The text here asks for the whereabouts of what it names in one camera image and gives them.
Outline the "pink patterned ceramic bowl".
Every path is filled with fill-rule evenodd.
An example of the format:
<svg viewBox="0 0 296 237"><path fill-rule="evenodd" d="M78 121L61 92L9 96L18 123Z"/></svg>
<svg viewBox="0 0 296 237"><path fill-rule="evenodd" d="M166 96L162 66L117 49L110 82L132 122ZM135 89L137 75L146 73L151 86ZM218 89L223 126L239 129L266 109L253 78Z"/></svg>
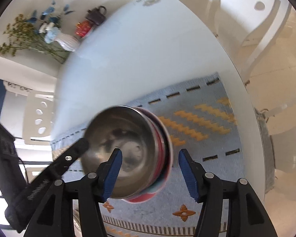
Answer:
<svg viewBox="0 0 296 237"><path fill-rule="evenodd" d="M135 107L135 109L143 113L154 123L154 127L158 132L158 144L161 145L161 162L158 163L159 168L157 172L159 175L152 183L141 192L123 199L125 202L132 204L146 202L155 197L164 188L170 177L174 160L173 145L164 123L147 109L140 107Z"/></svg>

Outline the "pink steel bowl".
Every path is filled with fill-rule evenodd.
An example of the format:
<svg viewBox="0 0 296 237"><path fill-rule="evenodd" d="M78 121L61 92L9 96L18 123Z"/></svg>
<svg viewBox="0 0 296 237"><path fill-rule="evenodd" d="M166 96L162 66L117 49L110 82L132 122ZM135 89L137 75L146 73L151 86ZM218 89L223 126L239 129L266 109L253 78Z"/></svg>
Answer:
<svg viewBox="0 0 296 237"><path fill-rule="evenodd" d="M148 159L148 149L154 145L153 126L149 118L129 106L112 106L95 116L84 137L89 150L81 157L84 173L95 172L108 161L115 148L122 152L122 165L112 192L112 198L128 198L141 192L153 175L154 160Z"/></svg>

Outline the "blue steel bowl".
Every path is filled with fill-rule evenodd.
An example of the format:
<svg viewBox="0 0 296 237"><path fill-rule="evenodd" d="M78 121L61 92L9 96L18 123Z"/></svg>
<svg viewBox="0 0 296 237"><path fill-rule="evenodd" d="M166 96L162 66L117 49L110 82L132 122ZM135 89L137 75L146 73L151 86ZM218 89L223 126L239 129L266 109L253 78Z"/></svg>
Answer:
<svg viewBox="0 0 296 237"><path fill-rule="evenodd" d="M152 173L153 178L152 180L149 182L152 183L159 175L159 173L157 172L158 168L159 168L159 164L161 162L161 145L158 144L158 132L154 127L154 123L149 119L149 121L151 122L151 125L153 126L153 137L154 137L154 145L152 148L148 149L148 159L154 160L154 155L157 155L157 160L154 162L155 168L154 170L149 170L150 173Z"/></svg>

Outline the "white chair far left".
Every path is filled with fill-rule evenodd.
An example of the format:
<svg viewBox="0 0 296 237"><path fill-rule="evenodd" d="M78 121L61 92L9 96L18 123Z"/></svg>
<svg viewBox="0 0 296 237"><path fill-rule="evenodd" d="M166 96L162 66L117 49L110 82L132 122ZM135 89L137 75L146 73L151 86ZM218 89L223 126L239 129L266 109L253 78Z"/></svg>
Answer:
<svg viewBox="0 0 296 237"><path fill-rule="evenodd" d="M48 146L54 117L54 93L32 90L24 111L22 138L25 144Z"/></svg>

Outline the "white chair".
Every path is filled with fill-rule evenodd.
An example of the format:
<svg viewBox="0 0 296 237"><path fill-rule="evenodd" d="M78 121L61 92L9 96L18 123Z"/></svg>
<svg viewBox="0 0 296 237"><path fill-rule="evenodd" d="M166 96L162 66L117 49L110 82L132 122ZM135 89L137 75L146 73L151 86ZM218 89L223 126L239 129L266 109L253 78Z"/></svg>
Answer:
<svg viewBox="0 0 296 237"><path fill-rule="evenodd" d="M205 22L231 60L236 59L243 46L255 46L240 64L239 74L245 84L279 36L290 11L288 0L208 0Z"/></svg>
<svg viewBox="0 0 296 237"><path fill-rule="evenodd" d="M25 144L48 146L54 117L54 93L32 90L24 111L22 138Z"/></svg>

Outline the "dried flower bouquet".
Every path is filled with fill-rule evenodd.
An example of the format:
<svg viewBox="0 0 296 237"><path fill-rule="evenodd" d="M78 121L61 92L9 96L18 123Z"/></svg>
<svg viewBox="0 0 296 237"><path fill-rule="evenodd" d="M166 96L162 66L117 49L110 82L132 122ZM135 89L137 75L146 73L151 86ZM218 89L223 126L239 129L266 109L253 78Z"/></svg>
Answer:
<svg viewBox="0 0 296 237"><path fill-rule="evenodd" d="M34 10L28 17L17 15L3 32L7 41L0 44L0 56L14 57L18 51L26 50L48 55L58 63L64 63L69 51L62 48L55 39L61 32L64 17L73 12L67 4L59 10L56 2L52 1L42 13Z"/></svg>

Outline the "white ribbed vase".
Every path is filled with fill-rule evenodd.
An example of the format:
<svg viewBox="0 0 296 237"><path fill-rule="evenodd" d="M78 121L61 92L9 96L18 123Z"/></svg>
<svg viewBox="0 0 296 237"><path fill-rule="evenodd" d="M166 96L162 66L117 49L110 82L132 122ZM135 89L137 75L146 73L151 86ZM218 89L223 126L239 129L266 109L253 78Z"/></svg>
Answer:
<svg viewBox="0 0 296 237"><path fill-rule="evenodd" d="M80 42L69 34L59 33L55 41L58 42L64 50L70 52L76 51L80 46Z"/></svg>

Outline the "red teacup with saucer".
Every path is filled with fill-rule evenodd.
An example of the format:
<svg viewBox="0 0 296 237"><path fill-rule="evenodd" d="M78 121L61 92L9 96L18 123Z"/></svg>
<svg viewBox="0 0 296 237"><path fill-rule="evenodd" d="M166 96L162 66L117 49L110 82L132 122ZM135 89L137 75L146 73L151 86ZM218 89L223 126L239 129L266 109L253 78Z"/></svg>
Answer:
<svg viewBox="0 0 296 237"><path fill-rule="evenodd" d="M83 22L76 24L75 34L80 38L84 38L92 30L92 28L93 23L89 20L84 20Z"/></svg>

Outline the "dark brown teapot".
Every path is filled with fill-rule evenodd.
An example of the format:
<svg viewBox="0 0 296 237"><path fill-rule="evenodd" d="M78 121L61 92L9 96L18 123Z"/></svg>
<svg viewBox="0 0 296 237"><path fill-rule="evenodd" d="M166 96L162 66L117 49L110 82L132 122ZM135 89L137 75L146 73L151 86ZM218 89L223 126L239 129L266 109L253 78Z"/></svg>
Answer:
<svg viewBox="0 0 296 237"><path fill-rule="evenodd" d="M88 10L87 15L85 16L86 20L92 22L96 26L100 26L106 20L107 9L104 6L99 6Z"/></svg>

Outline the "white chair right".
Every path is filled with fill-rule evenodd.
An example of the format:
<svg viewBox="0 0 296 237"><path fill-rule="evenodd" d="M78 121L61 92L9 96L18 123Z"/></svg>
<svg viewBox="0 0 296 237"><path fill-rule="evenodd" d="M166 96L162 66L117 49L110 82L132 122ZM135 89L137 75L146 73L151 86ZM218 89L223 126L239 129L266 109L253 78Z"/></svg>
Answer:
<svg viewBox="0 0 296 237"><path fill-rule="evenodd" d="M279 36L290 11L288 0L208 0L205 22L231 60L236 59L243 46L255 46L240 64L239 74L245 84Z"/></svg>

